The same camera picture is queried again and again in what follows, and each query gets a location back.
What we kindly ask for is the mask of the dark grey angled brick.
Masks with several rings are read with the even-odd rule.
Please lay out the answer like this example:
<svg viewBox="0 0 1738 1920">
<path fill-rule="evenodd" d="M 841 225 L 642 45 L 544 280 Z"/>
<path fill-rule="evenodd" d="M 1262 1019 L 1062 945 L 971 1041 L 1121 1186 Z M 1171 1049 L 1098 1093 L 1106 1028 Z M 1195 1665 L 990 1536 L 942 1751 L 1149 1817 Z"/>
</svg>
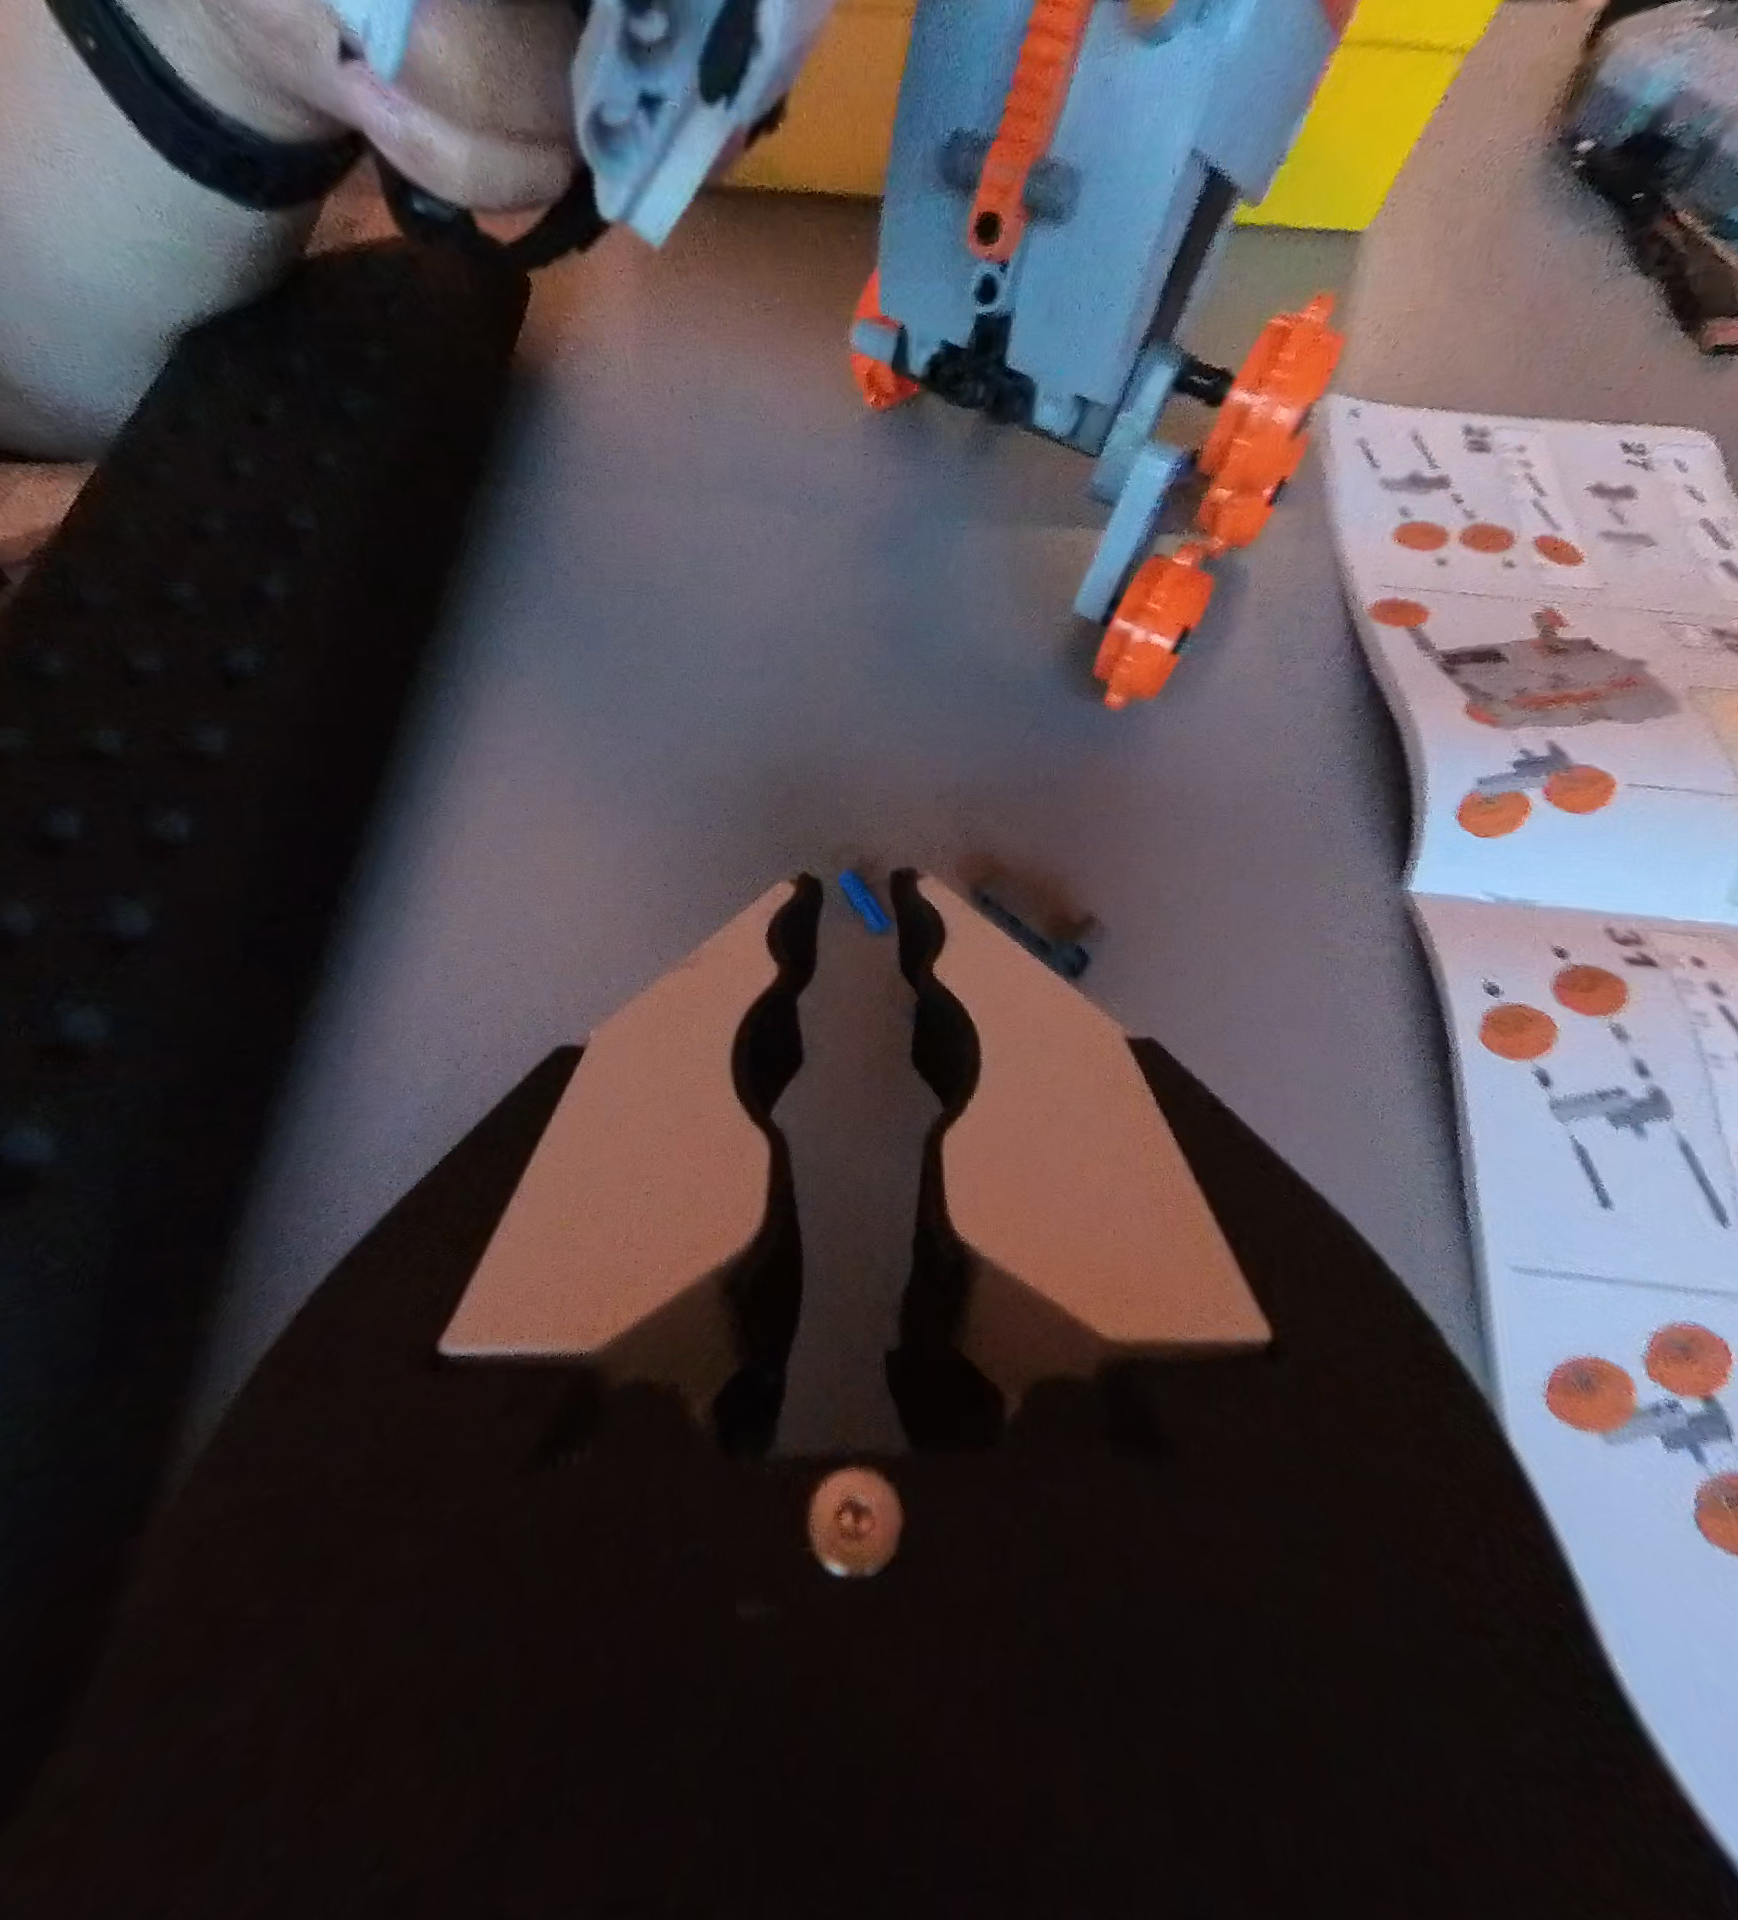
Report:
<svg viewBox="0 0 1738 1920">
<path fill-rule="evenodd" d="M 965 862 L 959 883 L 978 914 L 1052 972 L 1072 985 L 1089 972 L 1101 933 L 1098 914 L 994 859 Z"/>
</svg>

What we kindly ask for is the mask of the grey orange brick robot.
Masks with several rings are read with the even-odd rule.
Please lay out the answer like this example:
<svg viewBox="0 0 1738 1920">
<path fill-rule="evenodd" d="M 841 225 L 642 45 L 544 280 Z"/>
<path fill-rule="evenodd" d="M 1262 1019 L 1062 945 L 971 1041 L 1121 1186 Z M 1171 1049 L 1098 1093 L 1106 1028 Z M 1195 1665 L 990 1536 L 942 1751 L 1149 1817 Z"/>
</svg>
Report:
<svg viewBox="0 0 1738 1920">
<path fill-rule="evenodd" d="M 851 359 L 876 410 L 936 397 L 1092 461 L 1073 613 L 1112 711 L 1153 701 L 1218 563 L 1259 541 L 1343 349 L 1334 298 L 1239 371 L 1175 342 L 1286 162 L 1356 4 L 918 4 Z"/>
</svg>

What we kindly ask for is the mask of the yellow plastic bin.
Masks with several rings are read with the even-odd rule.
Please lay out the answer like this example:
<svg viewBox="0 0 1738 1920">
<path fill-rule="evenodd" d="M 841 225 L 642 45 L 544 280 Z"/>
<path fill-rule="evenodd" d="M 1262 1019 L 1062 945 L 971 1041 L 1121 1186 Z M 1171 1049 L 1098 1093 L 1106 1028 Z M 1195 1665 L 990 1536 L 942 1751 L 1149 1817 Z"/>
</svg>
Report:
<svg viewBox="0 0 1738 1920">
<path fill-rule="evenodd" d="M 874 199 L 890 157 L 912 1 L 843 1 L 825 23 L 784 121 L 720 183 Z M 1497 1 L 1361 1 L 1265 195 L 1242 224 L 1361 231 L 1432 113 L 1481 42 Z"/>
</svg>

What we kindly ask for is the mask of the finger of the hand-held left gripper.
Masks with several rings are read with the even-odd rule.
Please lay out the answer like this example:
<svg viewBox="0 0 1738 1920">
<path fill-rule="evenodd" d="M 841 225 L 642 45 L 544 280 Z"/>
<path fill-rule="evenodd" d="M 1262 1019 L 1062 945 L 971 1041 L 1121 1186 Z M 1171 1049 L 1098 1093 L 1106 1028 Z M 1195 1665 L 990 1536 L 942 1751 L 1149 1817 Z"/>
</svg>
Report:
<svg viewBox="0 0 1738 1920">
<path fill-rule="evenodd" d="M 572 64 L 601 218 L 650 248 L 742 156 L 829 23 L 829 1 L 594 1 Z"/>
</svg>

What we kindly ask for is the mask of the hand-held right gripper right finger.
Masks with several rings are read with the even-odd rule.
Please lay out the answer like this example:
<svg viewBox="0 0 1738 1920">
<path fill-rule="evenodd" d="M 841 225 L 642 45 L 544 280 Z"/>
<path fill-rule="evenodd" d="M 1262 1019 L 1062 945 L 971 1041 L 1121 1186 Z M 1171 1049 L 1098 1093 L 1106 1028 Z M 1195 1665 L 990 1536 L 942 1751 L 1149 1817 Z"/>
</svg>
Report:
<svg viewBox="0 0 1738 1920">
<path fill-rule="evenodd" d="M 1049 1383 L 1257 1355 L 1247 1282 L 1119 1021 L 938 877 L 890 879 L 933 1095 L 886 1387 L 916 1454 Z"/>
</svg>

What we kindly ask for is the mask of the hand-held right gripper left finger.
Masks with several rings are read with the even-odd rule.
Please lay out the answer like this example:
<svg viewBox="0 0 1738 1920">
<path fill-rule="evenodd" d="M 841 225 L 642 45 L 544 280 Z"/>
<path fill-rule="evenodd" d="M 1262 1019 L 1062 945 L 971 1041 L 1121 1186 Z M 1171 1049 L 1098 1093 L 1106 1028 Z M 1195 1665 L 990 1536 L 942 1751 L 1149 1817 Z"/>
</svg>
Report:
<svg viewBox="0 0 1738 1920">
<path fill-rule="evenodd" d="M 658 1385 L 725 1451 L 776 1445 L 806 1295 L 778 1105 L 824 901 L 810 874 L 768 887 L 591 1030 L 440 1357 Z"/>
</svg>

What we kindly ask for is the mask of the perforated grey panel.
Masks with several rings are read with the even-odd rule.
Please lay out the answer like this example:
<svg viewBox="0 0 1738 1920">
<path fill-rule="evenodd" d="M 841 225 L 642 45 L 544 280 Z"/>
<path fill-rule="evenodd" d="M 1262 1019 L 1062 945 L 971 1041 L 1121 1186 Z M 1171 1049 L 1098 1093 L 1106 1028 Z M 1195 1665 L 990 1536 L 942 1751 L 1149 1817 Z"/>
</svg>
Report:
<svg viewBox="0 0 1738 1920">
<path fill-rule="evenodd" d="M 191 331 L 0 618 L 0 1827 L 157 1501 L 529 300 L 377 242 Z"/>
</svg>

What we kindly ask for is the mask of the white instruction booklet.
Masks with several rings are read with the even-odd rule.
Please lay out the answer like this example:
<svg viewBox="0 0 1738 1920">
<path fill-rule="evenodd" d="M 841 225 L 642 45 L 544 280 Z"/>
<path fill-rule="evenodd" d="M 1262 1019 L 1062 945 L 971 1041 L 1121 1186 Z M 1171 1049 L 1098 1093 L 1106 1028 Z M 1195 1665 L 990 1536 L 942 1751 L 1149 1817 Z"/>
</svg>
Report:
<svg viewBox="0 0 1738 1920">
<path fill-rule="evenodd" d="M 1326 398 L 1497 1405 L 1738 1865 L 1738 496 L 1695 429 Z"/>
</svg>

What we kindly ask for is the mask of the grey desk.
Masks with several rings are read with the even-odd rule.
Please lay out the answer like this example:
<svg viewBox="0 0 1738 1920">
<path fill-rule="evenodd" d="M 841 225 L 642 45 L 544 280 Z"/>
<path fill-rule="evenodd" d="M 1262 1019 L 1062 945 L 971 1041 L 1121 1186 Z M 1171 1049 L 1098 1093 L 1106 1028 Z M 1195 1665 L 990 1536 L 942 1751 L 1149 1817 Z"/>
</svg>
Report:
<svg viewBox="0 0 1738 1920">
<path fill-rule="evenodd" d="M 1497 12 L 1360 242 L 1246 229 L 1189 344 L 1348 304 L 1356 397 L 1687 425 L 1706 359 L 1560 168 L 1583 15 Z M 1068 625 L 1082 461 L 918 402 L 845 328 L 860 203 L 708 195 L 536 281 L 507 439 L 188 1395 L 186 1468 L 304 1298 L 500 1095 L 762 890 L 1002 868 L 1096 919 L 1092 991 L 1386 1258 L 1484 1387 L 1447 1042 L 1401 867 L 1404 752 L 1318 461 L 1167 693 L 1112 715 Z M 787 1451 L 900 1442 L 882 1355 L 931 1100 L 887 938 L 829 892 L 784 1098 L 810 1278 Z"/>
</svg>

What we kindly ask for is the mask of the grey remote control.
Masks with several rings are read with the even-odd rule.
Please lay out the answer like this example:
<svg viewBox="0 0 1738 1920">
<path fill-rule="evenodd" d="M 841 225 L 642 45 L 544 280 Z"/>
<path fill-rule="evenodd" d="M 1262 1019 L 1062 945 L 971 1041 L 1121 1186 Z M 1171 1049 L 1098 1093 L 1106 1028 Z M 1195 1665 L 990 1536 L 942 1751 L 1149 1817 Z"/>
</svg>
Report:
<svg viewBox="0 0 1738 1920">
<path fill-rule="evenodd" d="M 1738 1 L 1599 4 L 1557 139 L 1569 154 L 1643 145 L 1676 203 L 1738 237 Z"/>
</svg>

